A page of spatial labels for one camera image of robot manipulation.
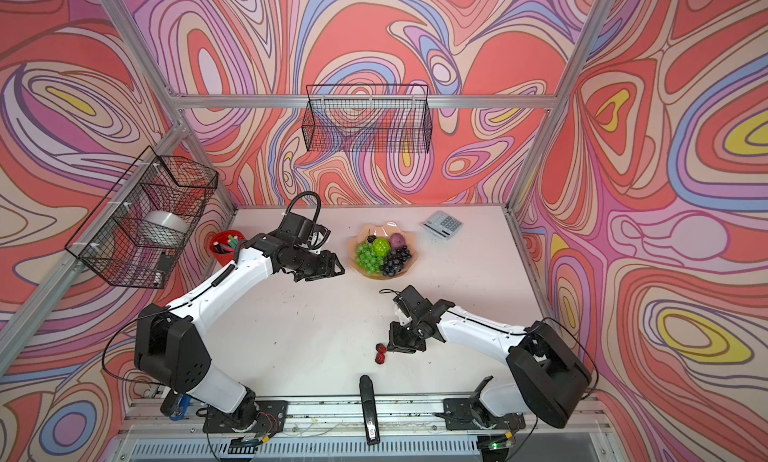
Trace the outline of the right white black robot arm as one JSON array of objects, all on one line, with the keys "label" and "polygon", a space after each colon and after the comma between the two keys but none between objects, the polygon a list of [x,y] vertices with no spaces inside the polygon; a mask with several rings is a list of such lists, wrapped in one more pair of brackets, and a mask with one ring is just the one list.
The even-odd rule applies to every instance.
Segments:
[{"label": "right white black robot arm", "polygon": [[531,413],[563,429],[587,395],[592,375],[560,335],[544,321],[512,326],[472,314],[440,299],[435,303],[414,287],[393,292],[398,320],[390,324],[386,350],[415,354],[429,340],[471,349],[503,364],[510,379],[484,377],[470,396],[445,400],[442,417],[451,430],[490,430]]}]

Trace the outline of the red pen cup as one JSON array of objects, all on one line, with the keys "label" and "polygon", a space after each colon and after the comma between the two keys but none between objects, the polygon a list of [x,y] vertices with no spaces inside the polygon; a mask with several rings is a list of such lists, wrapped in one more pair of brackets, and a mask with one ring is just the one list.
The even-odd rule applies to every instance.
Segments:
[{"label": "red pen cup", "polygon": [[214,235],[208,244],[209,252],[217,263],[224,267],[234,258],[234,249],[238,242],[243,242],[245,236],[236,230],[228,230]]}]

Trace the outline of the dark purple grape bunch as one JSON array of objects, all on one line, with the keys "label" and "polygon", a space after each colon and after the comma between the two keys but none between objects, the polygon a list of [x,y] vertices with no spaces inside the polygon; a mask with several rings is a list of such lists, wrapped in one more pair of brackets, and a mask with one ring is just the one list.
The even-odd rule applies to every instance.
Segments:
[{"label": "dark purple grape bunch", "polygon": [[380,266],[381,275],[387,278],[394,278],[405,270],[405,266],[412,259],[410,249],[406,246],[400,250],[391,250],[383,258]]}]

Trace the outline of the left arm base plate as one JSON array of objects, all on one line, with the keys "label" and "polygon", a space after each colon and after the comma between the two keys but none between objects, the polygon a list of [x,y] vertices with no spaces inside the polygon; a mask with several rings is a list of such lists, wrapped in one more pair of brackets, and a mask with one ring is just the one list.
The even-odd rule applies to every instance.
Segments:
[{"label": "left arm base plate", "polygon": [[206,434],[255,434],[273,436],[283,431],[289,403],[286,400],[246,400],[233,413],[206,410]]}]

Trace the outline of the green grape bunch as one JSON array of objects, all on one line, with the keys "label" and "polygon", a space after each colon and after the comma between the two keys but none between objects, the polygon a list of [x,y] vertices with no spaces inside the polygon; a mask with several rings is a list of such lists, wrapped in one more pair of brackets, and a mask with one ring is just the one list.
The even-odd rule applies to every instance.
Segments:
[{"label": "green grape bunch", "polygon": [[374,243],[362,242],[356,247],[355,263],[368,276],[379,275],[383,264],[383,256],[376,252]]}]

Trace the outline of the grey calculator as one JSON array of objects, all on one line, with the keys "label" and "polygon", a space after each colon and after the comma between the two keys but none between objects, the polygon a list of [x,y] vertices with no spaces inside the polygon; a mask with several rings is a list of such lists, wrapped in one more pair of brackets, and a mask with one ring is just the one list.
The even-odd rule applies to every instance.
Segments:
[{"label": "grey calculator", "polygon": [[463,228],[463,223],[443,211],[436,211],[422,223],[422,226],[432,235],[449,240]]}]

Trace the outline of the white tape roll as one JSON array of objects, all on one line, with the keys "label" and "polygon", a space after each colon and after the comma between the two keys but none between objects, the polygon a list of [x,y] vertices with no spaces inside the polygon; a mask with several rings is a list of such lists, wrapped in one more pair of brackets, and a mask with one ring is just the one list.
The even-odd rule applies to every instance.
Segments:
[{"label": "white tape roll", "polygon": [[189,224],[181,217],[166,211],[152,211],[141,225],[141,235],[153,246],[172,248],[182,244]]}]

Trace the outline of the red cherries pair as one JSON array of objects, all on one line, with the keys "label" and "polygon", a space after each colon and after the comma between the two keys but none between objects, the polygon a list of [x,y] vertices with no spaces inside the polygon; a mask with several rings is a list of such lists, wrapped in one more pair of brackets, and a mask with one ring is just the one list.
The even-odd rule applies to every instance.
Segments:
[{"label": "red cherries pair", "polygon": [[384,364],[386,361],[387,347],[382,343],[378,343],[375,346],[375,349],[376,349],[375,363],[378,365]]}]

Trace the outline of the pink fruit bowl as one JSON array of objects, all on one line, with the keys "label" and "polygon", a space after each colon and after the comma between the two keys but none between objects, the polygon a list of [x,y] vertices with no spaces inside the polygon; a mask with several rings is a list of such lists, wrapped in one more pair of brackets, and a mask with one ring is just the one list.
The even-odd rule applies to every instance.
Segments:
[{"label": "pink fruit bowl", "polygon": [[347,242],[352,268],[371,280],[403,276],[418,260],[415,235],[396,223],[366,225]]}]

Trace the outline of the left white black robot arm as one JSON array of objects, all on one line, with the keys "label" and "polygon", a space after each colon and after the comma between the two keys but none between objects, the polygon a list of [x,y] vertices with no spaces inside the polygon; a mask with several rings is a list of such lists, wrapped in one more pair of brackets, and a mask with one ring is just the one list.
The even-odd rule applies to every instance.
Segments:
[{"label": "left white black robot arm", "polygon": [[219,369],[204,336],[257,284],[283,273],[313,282],[345,273],[336,254],[325,250],[331,231],[287,212],[277,229],[239,241],[233,259],[168,308],[143,309],[137,320],[134,365],[168,387],[208,405],[234,432],[252,429],[259,406],[252,389]]}]

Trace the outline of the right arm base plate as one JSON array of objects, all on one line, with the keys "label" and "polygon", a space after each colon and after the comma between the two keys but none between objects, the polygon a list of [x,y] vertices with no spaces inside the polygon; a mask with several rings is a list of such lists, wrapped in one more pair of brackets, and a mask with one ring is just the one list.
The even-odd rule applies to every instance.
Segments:
[{"label": "right arm base plate", "polygon": [[445,421],[449,431],[504,430],[516,433],[527,427],[521,414],[495,416],[478,400],[469,397],[446,398],[442,404],[443,410],[436,416]]}]

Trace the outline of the blue stapler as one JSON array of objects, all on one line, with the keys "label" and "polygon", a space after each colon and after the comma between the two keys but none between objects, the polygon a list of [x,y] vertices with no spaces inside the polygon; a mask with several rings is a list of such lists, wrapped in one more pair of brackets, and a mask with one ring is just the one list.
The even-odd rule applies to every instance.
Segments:
[{"label": "blue stapler", "polygon": [[169,390],[161,403],[160,411],[171,421],[180,421],[186,416],[190,402],[189,395]]}]

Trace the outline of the black stapler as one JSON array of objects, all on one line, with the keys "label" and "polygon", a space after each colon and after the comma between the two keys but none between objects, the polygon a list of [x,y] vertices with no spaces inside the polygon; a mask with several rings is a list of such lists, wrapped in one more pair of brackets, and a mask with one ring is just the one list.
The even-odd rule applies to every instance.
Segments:
[{"label": "black stapler", "polygon": [[373,382],[368,375],[362,375],[360,377],[359,392],[366,443],[368,446],[378,445],[381,441],[381,435],[378,424],[375,392]]}]

